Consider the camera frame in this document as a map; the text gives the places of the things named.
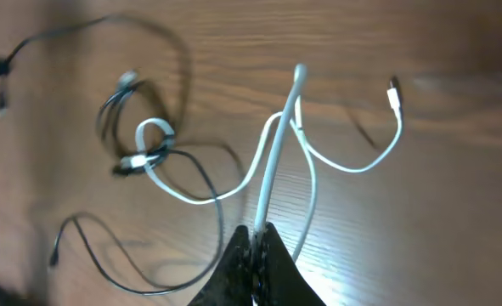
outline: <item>wooden surface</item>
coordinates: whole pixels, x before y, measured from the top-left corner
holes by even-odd
[[[407,128],[373,171],[317,161],[319,203],[298,268],[328,305],[502,305],[502,2],[441,0],[0,0],[0,54],[56,25],[130,11],[172,29],[193,64],[181,140],[219,190],[247,169],[266,118],[285,103],[296,63],[308,65],[309,141],[347,165],[374,158],[394,133],[386,85],[399,76]],[[16,59],[0,119],[0,283],[59,305],[186,305],[203,285],[167,297],[119,292],[93,267],[75,229],[46,270],[61,220],[97,213],[146,274],[175,284],[202,269],[216,243],[214,207],[176,201],[146,177],[112,178],[93,132],[118,76],[139,68],[178,103],[177,52],[124,25],[40,42]],[[124,139],[147,116],[125,113]],[[372,139],[373,145],[363,136]],[[206,196],[186,162],[166,170]],[[261,183],[223,202],[225,236],[251,225]],[[294,137],[283,151],[269,220],[292,249],[309,176]],[[84,224],[119,280],[139,282],[106,234]]]

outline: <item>white cord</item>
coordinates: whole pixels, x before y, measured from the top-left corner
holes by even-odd
[[[262,155],[265,149],[266,142],[268,140],[268,134],[269,130],[277,118],[281,118],[281,122],[279,123],[279,126],[277,127],[277,132],[275,134],[275,139],[274,143],[272,145],[272,149],[270,152],[270,156],[268,159],[268,165],[266,166],[266,174],[269,173],[269,175],[264,175],[264,180],[262,181],[262,188],[261,188],[261,193],[259,197],[259,202],[258,202],[258,208],[257,208],[257,216],[255,218],[255,237],[257,238],[259,236],[259,233],[261,233],[261,230],[263,229],[265,222],[266,222],[266,217],[268,214],[268,204],[269,204],[269,199],[271,197],[271,190],[273,186],[273,181],[274,181],[274,175],[276,172],[277,164],[279,163],[279,154],[280,154],[280,149],[282,147],[282,140],[284,137],[284,131],[286,129],[286,126],[290,124],[290,127],[292,128],[294,134],[296,135],[296,138],[298,140],[299,145],[302,148],[303,154],[306,158],[307,164],[309,166],[309,172],[310,172],[310,177],[311,177],[311,196],[309,199],[309,207],[307,209],[307,215],[306,219],[304,222],[303,226],[303,231],[300,234],[300,237],[298,239],[298,242],[296,244],[296,248],[294,252],[292,253],[292,259],[294,261],[297,260],[303,244],[306,240],[307,233],[309,231],[309,228],[311,226],[311,222],[313,220],[313,215],[316,207],[316,202],[317,202],[317,175],[315,172],[315,167],[313,163],[313,158],[311,155],[313,154],[316,156],[318,159],[320,159],[322,162],[328,164],[329,166],[336,168],[338,170],[348,172],[348,173],[362,173],[365,171],[370,170],[372,167],[376,166],[379,162],[387,156],[392,148],[396,145],[396,143],[399,141],[400,135],[402,133],[402,127],[403,127],[403,120],[401,116],[401,105],[398,97],[398,91],[395,88],[390,88],[387,91],[387,95],[390,101],[390,105],[394,111],[394,115],[397,119],[397,124],[398,124],[398,129],[396,131],[396,134],[394,135],[394,138],[392,139],[392,142],[388,145],[388,147],[383,151],[379,157],[377,157],[374,161],[372,161],[368,166],[362,167],[359,169],[352,169],[348,167],[343,167],[339,164],[334,163],[333,161],[329,160],[328,158],[324,157],[320,153],[318,153],[307,141],[307,137],[303,131],[303,124],[302,124],[302,107],[301,107],[301,88],[303,83],[305,82],[307,74],[307,68],[305,65],[298,65],[295,69],[295,75],[294,75],[294,85],[292,87],[292,90],[290,91],[289,97],[287,99],[285,109],[283,112],[277,112],[269,117],[269,119],[266,121],[264,124],[264,127],[262,129],[262,132],[260,134],[260,138],[258,140],[258,146],[257,146],[257,152],[255,153],[254,157],[252,158],[251,165],[249,166],[249,170],[246,174],[246,176],[243,178],[241,183],[235,187],[233,190],[226,192],[222,195],[220,195],[218,198],[220,200],[225,199],[229,196],[232,196],[239,191],[243,190],[251,181],[251,178],[254,176],[258,164],[260,163],[260,160],[262,159]],[[294,111],[295,114],[295,121],[290,119],[290,114]],[[135,133],[135,139],[136,139],[136,146],[138,147],[139,151],[145,151],[146,147],[144,144],[144,128],[147,124],[153,123],[159,128],[161,128],[164,133],[166,134],[171,134],[169,130],[171,127],[169,127],[169,124],[159,118],[150,118],[147,119],[143,122],[141,122],[136,129]],[[208,204],[208,203],[213,203],[213,199],[208,199],[208,200],[195,200],[195,199],[190,199],[185,195],[180,194],[179,192],[175,191],[168,185],[166,185],[161,179],[159,179],[154,170],[149,166],[145,165],[144,167],[145,172],[147,175],[149,175],[149,178],[161,189],[163,189],[165,192],[168,194],[178,198],[181,201],[185,201],[189,204],[193,205],[203,205],[203,204]]]

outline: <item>white cable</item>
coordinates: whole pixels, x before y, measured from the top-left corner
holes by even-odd
[[[402,121],[402,116],[401,116],[401,105],[400,105],[400,101],[399,101],[399,97],[398,97],[398,91],[395,88],[390,88],[387,91],[387,95],[388,95],[388,98],[390,101],[390,105],[394,111],[394,115],[397,119],[398,129],[397,129],[396,134],[394,135],[392,142],[388,145],[388,147],[385,149],[385,151],[383,151],[383,153],[381,153],[379,155],[379,157],[377,157],[374,161],[372,161],[368,166],[362,167],[360,169],[351,169],[351,168],[343,167],[341,165],[338,165],[338,164],[330,161],[329,159],[327,159],[326,157],[324,157],[320,153],[318,153],[308,143],[306,135],[303,132],[302,107],[301,107],[300,92],[301,92],[301,87],[302,87],[303,83],[305,82],[306,72],[307,72],[307,69],[305,68],[304,65],[298,65],[296,67],[295,75],[294,75],[295,82],[292,87],[292,90],[290,91],[289,97],[287,99],[285,109],[283,110],[283,112],[277,112],[277,113],[271,115],[269,117],[269,119],[266,121],[266,123],[264,124],[264,128],[262,129],[262,132],[260,134],[260,138],[258,140],[257,152],[255,153],[255,155],[252,159],[251,165],[249,166],[249,170],[248,170],[246,176],[243,178],[243,180],[240,182],[240,184],[237,187],[235,187],[233,190],[219,196],[219,199],[221,199],[221,200],[225,199],[225,198],[232,196],[232,195],[238,193],[239,191],[243,190],[249,184],[249,182],[251,181],[251,178],[253,177],[254,173],[257,170],[257,167],[258,167],[258,164],[260,163],[260,160],[262,159],[265,145],[268,140],[269,129],[271,128],[274,120],[279,117],[281,117],[281,123],[283,122],[283,120],[285,120],[285,124],[283,125],[280,123],[277,128],[277,133],[275,134],[275,139],[280,139],[280,140],[278,140],[278,141],[274,140],[274,144],[273,144],[272,150],[271,150],[272,153],[270,154],[270,157],[268,159],[268,165],[270,165],[270,162],[274,163],[274,166],[269,166],[270,172],[272,171],[272,167],[274,167],[273,175],[270,174],[268,176],[268,181],[266,181],[266,175],[264,175],[264,180],[262,181],[262,189],[261,189],[261,194],[260,194],[260,198],[262,199],[262,201],[259,201],[258,209],[257,209],[257,216],[255,219],[255,234],[260,233],[260,231],[257,231],[257,228],[263,229],[263,226],[265,224],[266,216],[268,213],[268,203],[269,203],[269,199],[271,197],[271,188],[273,185],[274,174],[276,171],[277,164],[279,162],[279,153],[280,153],[280,149],[282,147],[282,139],[284,137],[284,130],[286,129],[286,125],[287,125],[286,121],[288,118],[288,123],[290,124],[290,127],[292,128],[294,134],[296,135],[296,138],[298,140],[299,145],[302,147],[302,151],[304,153],[307,164],[309,166],[309,172],[310,172],[310,177],[311,177],[311,196],[310,196],[310,200],[309,200],[309,207],[307,209],[307,215],[306,215],[306,219],[304,222],[303,231],[300,234],[298,242],[296,243],[296,248],[295,248],[294,252],[292,253],[292,259],[294,261],[297,260],[299,254],[302,250],[303,244],[306,240],[307,233],[309,231],[309,227],[311,226],[311,222],[313,220],[313,215],[314,215],[316,201],[317,201],[317,175],[315,172],[315,167],[314,167],[313,158],[311,157],[311,154],[315,155],[321,161],[325,162],[326,164],[328,164],[338,170],[348,172],[348,173],[362,173],[362,172],[368,171],[372,167],[376,166],[379,162],[382,161],[382,159],[385,156],[387,156],[390,153],[392,148],[398,142],[400,135],[402,133],[402,127],[403,127],[403,121]],[[296,121],[290,119],[290,113],[292,112],[291,109],[295,113]],[[150,123],[153,123],[156,126],[158,126],[159,128],[161,128],[164,131],[164,133],[166,133],[166,134],[173,134],[173,131],[172,131],[171,127],[169,126],[169,123],[167,123],[166,121],[164,121],[162,119],[150,118],[150,119],[147,119],[147,120],[141,122],[139,124],[138,128],[136,129],[136,134],[135,134],[136,146],[138,147],[138,150],[140,150],[140,151],[146,150],[146,147],[144,144],[144,128],[147,124],[150,124]],[[131,161],[131,162],[139,163],[139,164],[143,163],[143,161],[142,161],[143,158],[139,159],[139,156],[135,156],[134,159],[136,161]],[[156,176],[153,169],[151,167],[149,167],[148,165],[145,165],[144,169],[145,169],[146,173],[149,175],[150,179],[156,185],[158,185],[165,192],[178,198],[181,201],[185,201],[189,204],[194,204],[194,205],[203,205],[203,204],[208,204],[208,203],[214,202],[213,199],[208,199],[208,200],[203,200],[203,201],[190,199],[187,196],[182,195],[182,194],[178,193],[177,191],[173,190],[171,187],[169,187],[164,182],[162,182],[161,179],[159,179]],[[268,189],[266,189],[267,191],[264,191],[265,190],[263,188],[264,185],[269,186]]]

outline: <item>wood grain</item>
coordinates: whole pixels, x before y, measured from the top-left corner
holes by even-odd
[[[502,2],[0,0],[0,54],[42,29],[120,11],[160,22],[185,41],[193,77],[181,141],[228,145],[243,168],[262,124],[285,103],[296,63],[309,68],[310,141],[348,165],[365,164],[390,141],[385,90],[398,75],[407,124],[400,145],[362,175],[318,163],[318,211],[298,268],[329,305],[502,305]],[[187,280],[212,256],[214,207],[176,201],[146,177],[112,178],[114,161],[93,132],[98,107],[132,68],[159,84],[174,109],[177,58],[169,42],[124,25],[19,55],[12,105],[0,119],[1,284],[60,305],[185,305],[199,290],[203,281],[167,297],[119,292],[73,229],[60,266],[45,269],[59,223],[79,210],[100,214],[157,281]],[[122,137],[131,143],[147,113],[136,103],[124,116]],[[219,190],[237,184],[240,169],[227,151],[188,149]],[[166,171],[206,196],[186,161],[172,158]],[[227,238],[237,224],[251,224],[262,171],[245,194],[223,202]],[[290,249],[308,190],[290,137],[269,213]],[[147,288],[105,233],[84,226],[111,273]]]

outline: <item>wooden table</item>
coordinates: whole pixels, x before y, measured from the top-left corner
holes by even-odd
[[[393,136],[386,85],[398,75],[407,127],[399,146],[360,175],[317,161],[318,209],[298,269],[328,305],[502,305],[502,3],[0,0],[0,54],[42,29],[120,11],[161,22],[188,46],[193,75],[179,140],[195,144],[187,149],[219,190],[237,185],[248,168],[296,63],[309,69],[309,141],[353,166]],[[81,210],[109,223],[157,281],[185,281],[210,260],[214,207],[176,201],[144,176],[111,177],[115,161],[93,131],[97,109],[132,68],[175,108],[178,56],[169,42],[124,25],[19,54],[11,107],[0,119],[1,284],[50,304],[186,305],[205,283],[167,297],[120,292],[95,270],[73,228],[59,267],[45,268],[60,222]],[[147,117],[135,100],[121,124],[129,144]],[[176,184],[207,195],[183,159],[170,158],[165,169]],[[244,193],[223,201],[227,239],[236,225],[252,224],[262,173],[263,164]],[[268,215],[290,250],[308,192],[307,166],[290,136]],[[84,227],[113,275],[147,288],[104,232]]]

